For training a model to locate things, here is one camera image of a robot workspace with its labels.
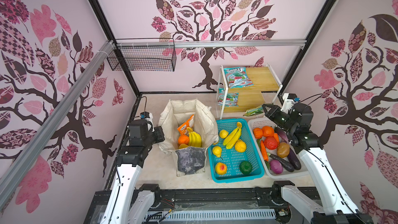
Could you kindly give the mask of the white plastic vegetable basket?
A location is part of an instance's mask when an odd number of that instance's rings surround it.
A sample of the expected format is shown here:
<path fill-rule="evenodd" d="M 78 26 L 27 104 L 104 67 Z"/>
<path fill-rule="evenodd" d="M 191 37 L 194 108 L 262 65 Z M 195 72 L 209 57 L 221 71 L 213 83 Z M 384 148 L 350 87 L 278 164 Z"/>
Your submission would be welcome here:
<path fill-rule="evenodd" d="M 275 123 L 263 117 L 252 119 L 248 124 L 267 176 L 287 180 L 309 174 L 293 147 L 282 139 L 284 132 Z"/>

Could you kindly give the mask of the yellow banana bunch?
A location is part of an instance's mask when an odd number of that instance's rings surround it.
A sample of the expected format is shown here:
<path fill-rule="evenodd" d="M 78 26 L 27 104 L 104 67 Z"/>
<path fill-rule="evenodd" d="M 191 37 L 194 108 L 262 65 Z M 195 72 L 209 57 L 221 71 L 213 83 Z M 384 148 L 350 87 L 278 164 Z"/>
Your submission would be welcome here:
<path fill-rule="evenodd" d="M 226 149 L 232 149 L 241 136 L 241 129 L 243 125 L 237 122 L 236 128 L 224 139 L 223 145 Z"/>
<path fill-rule="evenodd" d="M 191 127 L 187 127 L 188 131 L 188 137 L 189 137 L 189 146 L 193 147 L 202 147 L 202 138 L 201 136 L 194 132 L 194 130 Z"/>

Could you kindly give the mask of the brown potato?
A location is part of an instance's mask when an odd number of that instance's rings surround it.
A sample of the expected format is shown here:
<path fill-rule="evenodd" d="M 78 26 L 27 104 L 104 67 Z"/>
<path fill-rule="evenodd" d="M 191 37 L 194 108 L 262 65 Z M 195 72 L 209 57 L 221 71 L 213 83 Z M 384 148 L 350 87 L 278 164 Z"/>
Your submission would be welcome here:
<path fill-rule="evenodd" d="M 280 158 L 285 158 L 290 154 L 290 145 L 285 142 L 281 142 L 277 147 L 277 156 Z"/>

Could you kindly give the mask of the aluminium frame bar left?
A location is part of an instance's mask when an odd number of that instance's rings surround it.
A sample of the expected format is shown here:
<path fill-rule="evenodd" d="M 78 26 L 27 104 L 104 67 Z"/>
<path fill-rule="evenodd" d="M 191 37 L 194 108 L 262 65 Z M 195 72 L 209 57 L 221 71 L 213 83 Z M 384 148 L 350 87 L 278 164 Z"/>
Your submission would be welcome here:
<path fill-rule="evenodd" d="M 85 71 L 79 76 L 65 97 L 63 97 L 61 102 L 57 105 L 54 112 L 37 130 L 33 139 L 3 175 L 1 178 L 1 207 L 7 203 L 12 193 L 16 190 L 46 144 L 50 141 L 58 126 L 69 113 L 69 110 L 80 97 L 85 86 L 88 85 L 97 69 L 114 48 L 115 42 L 113 40 L 107 40 L 103 44 L 95 54 L 94 60 L 89 63 Z"/>

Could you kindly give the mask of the orange Fox's candy bag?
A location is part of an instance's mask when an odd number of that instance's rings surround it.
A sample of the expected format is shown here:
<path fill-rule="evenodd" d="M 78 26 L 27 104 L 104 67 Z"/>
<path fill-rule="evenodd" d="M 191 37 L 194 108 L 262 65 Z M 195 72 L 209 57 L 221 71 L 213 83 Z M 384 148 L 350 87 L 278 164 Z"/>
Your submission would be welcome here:
<path fill-rule="evenodd" d="M 191 115 L 187 121 L 185 121 L 183 124 L 181 124 L 177 130 L 180 135 L 186 135 L 189 133 L 188 128 L 193 128 L 194 126 L 194 115 Z"/>

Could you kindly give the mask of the orange fruit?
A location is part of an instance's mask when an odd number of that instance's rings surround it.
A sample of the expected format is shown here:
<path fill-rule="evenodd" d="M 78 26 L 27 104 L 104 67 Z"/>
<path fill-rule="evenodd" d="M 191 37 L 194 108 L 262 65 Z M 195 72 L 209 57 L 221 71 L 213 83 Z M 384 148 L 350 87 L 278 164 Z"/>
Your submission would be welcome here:
<path fill-rule="evenodd" d="M 181 135 L 178 138 L 178 145 L 182 145 L 182 144 L 189 145 L 189 141 L 190 141 L 190 138 L 187 135 L 185 135 L 185 134 Z"/>

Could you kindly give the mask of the lower green white candy bag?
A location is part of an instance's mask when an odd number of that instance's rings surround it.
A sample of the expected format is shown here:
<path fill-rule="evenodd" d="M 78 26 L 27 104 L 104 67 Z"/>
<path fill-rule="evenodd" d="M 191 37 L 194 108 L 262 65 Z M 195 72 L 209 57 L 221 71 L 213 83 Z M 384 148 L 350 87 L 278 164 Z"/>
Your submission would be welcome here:
<path fill-rule="evenodd" d="M 217 98 L 217 105 L 222 106 L 224 102 L 225 90 L 223 88 L 218 89 L 219 96 Z M 225 107 L 238 106 L 239 93 L 228 93 L 226 97 Z"/>

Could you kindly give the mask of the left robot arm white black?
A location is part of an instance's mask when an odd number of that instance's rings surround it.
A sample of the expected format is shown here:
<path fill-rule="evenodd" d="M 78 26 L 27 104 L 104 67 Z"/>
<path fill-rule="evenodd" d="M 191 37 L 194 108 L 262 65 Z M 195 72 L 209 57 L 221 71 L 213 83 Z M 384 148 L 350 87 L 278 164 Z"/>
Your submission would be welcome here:
<path fill-rule="evenodd" d="M 155 127 L 152 119 L 150 114 L 131 121 L 127 127 L 127 136 L 117 154 L 114 185 L 100 221 L 102 224 L 140 224 L 155 203 L 154 189 L 141 189 L 133 199 L 152 146 L 165 140 L 162 128 Z"/>

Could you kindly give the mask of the orange bell pepper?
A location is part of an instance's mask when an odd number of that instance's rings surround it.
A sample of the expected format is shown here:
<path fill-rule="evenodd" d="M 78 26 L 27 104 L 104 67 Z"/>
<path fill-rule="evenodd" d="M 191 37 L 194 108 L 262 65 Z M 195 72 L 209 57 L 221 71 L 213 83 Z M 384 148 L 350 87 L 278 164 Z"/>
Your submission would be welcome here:
<path fill-rule="evenodd" d="M 263 130 L 261 128 L 254 128 L 253 134 L 256 140 L 263 138 Z"/>

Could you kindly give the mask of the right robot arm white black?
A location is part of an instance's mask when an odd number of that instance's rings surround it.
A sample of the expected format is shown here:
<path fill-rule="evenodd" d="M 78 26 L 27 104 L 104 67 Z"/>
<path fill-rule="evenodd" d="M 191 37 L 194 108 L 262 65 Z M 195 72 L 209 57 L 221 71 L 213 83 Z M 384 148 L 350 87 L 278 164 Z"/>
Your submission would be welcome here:
<path fill-rule="evenodd" d="M 310 224 L 371 224 L 370 215 L 359 211 L 334 173 L 319 137 L 311 131 L 312 109 L 302 103 L 284 112 L 274 104 L 263 104 L 265 116 L 285 132 L 288 143 L 306 166 L 321 199 L 317 204 L 298 187 L 283 185 L 281 198 Z"/>

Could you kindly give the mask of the purple red onion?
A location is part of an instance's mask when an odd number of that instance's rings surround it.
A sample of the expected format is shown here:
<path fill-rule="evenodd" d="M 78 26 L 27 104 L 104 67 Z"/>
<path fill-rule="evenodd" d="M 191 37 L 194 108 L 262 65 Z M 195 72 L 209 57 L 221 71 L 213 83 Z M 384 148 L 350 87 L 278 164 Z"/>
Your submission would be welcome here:
<path fill-rule="evenodd" d="M 276 159 L 273 159 L 269 164 L 271 171 L 276 175 L 279 175 L 284 171 L 282 164 Z"/>

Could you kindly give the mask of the red tomato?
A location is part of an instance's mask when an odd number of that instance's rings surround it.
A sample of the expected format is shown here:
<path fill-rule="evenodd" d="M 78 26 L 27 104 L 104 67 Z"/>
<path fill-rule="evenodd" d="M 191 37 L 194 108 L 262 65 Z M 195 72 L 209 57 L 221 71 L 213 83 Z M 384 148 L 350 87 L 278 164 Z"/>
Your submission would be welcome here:
<path fill-rule="evenodd" d="M 275 150 L 279 146 L 279 141 L 276 140 L 274 137 L 267 137 L 264 140 L 264 145 L 269 150 Z"/>

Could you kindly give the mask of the yellow green candy bag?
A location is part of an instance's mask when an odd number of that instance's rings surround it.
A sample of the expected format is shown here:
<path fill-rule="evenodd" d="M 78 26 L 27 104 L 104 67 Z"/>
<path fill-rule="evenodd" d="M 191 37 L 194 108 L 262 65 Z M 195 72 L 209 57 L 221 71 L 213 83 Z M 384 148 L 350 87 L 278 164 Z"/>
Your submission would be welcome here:
<path fill-rule="evenodd" d="M 264 113 L 264 109 L 260 105 L 258 107 L 246 110 L 246 112 L 244 113 L 244 116 L 250 117 L 250 116 L 255 116 L 255 115 L 261 115 L 263 113 Z"/>

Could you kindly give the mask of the cream canvas grocery bag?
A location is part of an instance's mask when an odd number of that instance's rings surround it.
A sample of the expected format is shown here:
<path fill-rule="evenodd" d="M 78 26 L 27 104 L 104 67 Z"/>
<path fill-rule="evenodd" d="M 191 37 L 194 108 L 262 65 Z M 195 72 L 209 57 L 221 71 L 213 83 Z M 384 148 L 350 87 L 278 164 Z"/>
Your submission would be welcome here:
<path fill-rule="evenodd" d="M 176 175 L 205 172 L 206 151 L 219 141 L 211 108 L 199 100 L 170 100 L 161 113 L 159 126 L 165 137 L 159 147 L 174 156 Z"/>

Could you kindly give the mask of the red yellow peach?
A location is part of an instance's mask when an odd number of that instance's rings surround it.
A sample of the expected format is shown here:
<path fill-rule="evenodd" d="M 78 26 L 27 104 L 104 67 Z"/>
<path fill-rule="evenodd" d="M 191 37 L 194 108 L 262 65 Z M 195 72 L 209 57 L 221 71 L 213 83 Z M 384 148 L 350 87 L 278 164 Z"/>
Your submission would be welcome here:
<path fill-rule="evenodd" d="M 219 162 L 215 166 L 215 171 L 217 175 L 225 175 L 228 171 L 227 165 L 222 162 Z"/>

